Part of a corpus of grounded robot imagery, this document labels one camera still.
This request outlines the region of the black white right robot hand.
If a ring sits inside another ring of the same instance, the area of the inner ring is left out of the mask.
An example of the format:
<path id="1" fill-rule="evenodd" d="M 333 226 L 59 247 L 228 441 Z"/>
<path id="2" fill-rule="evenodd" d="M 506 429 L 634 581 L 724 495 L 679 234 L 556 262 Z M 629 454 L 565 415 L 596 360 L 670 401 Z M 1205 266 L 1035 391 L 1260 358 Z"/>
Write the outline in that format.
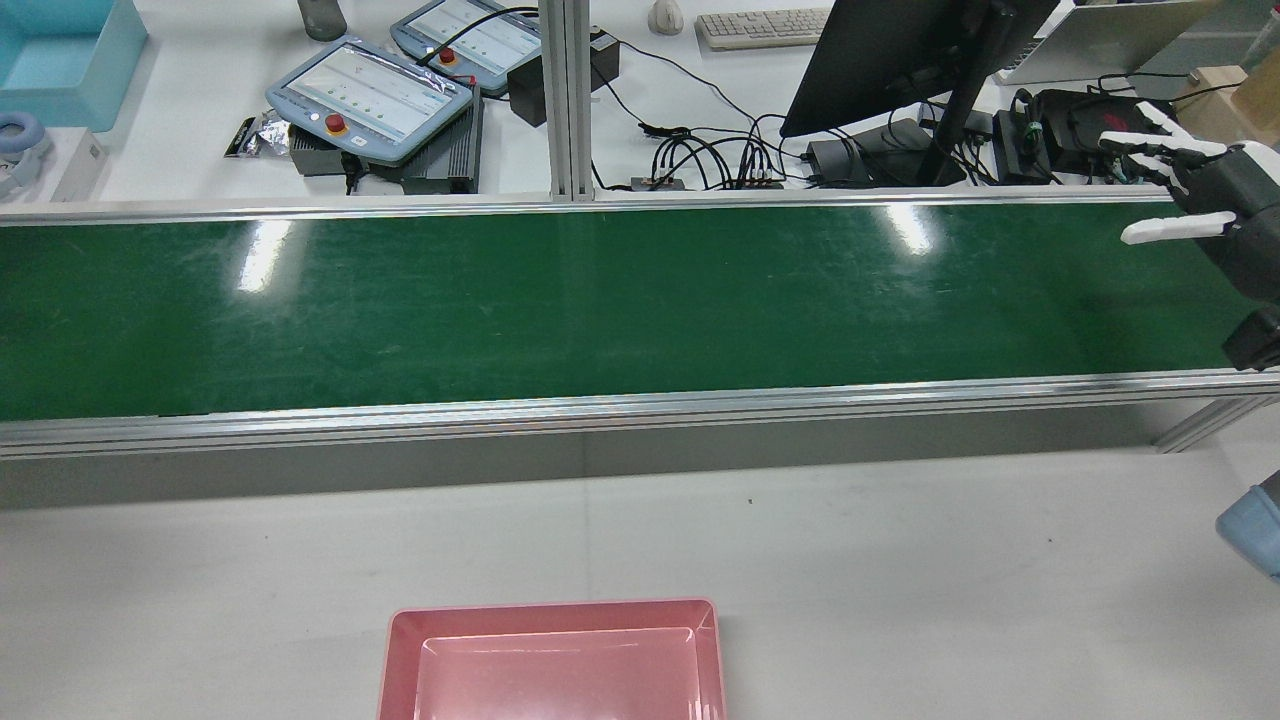
<path id="1" fill-rule="evenodd" d="M 1151 132 L 1107 129 L 1100 149 L 1132 160 L 1164 188 L 1180 217 L 1137 222 L 1126 245 L 1193 241 L 1243 296 L 1279 296 L 1279 159 L 1268 145 L 1197 138 L 1148 101 L 1138 105 Z"/>

